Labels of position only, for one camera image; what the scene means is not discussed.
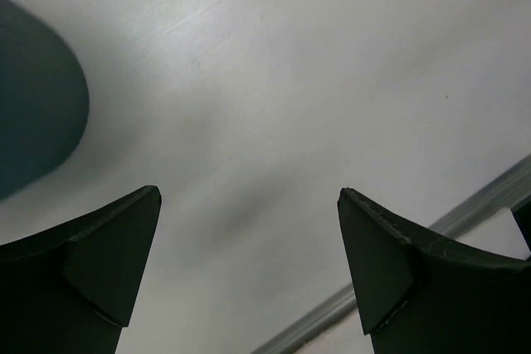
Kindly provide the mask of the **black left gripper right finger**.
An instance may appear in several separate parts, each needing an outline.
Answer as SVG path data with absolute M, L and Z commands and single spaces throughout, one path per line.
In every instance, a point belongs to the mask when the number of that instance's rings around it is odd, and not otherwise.
M 529 352 L 528 261 L 446 238 L 352 188 L 340 192 L 338 212 L 375 352 Z

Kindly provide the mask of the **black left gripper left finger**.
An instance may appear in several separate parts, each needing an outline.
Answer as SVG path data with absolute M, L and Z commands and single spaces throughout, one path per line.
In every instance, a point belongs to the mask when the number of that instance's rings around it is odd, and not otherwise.
M 114 353 L 161 209 L 145 186 L 1 247 L 3 353 Z

